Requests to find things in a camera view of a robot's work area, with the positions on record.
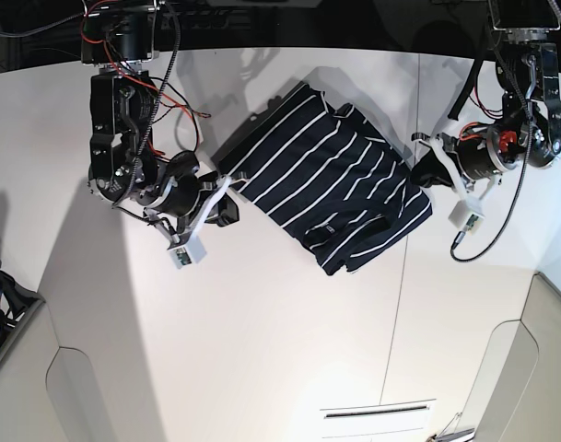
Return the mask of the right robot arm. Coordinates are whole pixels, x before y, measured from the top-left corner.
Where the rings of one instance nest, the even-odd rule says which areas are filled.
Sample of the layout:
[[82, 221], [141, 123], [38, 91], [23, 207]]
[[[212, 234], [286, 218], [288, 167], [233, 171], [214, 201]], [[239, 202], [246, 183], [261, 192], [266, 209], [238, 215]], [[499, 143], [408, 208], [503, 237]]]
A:
[[173, 46], [181, 25], [169, 1], [97, 1], [84, 5], [80, 23], [81, 61], [99, 71], [90, 79], [88, 186], [112, 209], [124, 212], [127, 200], [142, 212], [137, 220], [159, 229], [174, 246], [189, 242], [204, 224], [226, 227], [240, 212], [228, 196], [229, 177], [198, 173], [193, 150], [173, 157], [154, 147], [161, 107], [179, 109], [196, 125], [203, 114], [180, 93], [167, 95], [177, 55], [166, 74], [155, 79], [143, 64], [156, 55], [158, 17], [170, 19]]

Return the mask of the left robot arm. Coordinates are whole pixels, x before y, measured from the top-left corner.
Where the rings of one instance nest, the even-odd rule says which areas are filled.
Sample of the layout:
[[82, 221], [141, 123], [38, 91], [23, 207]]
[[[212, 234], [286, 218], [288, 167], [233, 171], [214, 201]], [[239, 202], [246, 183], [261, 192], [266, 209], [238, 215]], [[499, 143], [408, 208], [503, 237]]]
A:
[[469, 197], [479, 180], [494, 182], [517, 166], [544, 169], [561, 157], [561, 98], [557, 48], [561, 30], [554, 1], [491, 1], [469, 75], [448, 113], [457, 120], [468, 99], [478, 107], [478, 76], [488, 52], [496, 58], [503, 90], [500, 110], [484, 109], [488, 122], [470, 122], [456, 136], [415, 133], [428, 152], [411, 172], [413, 184], [452, 188]]

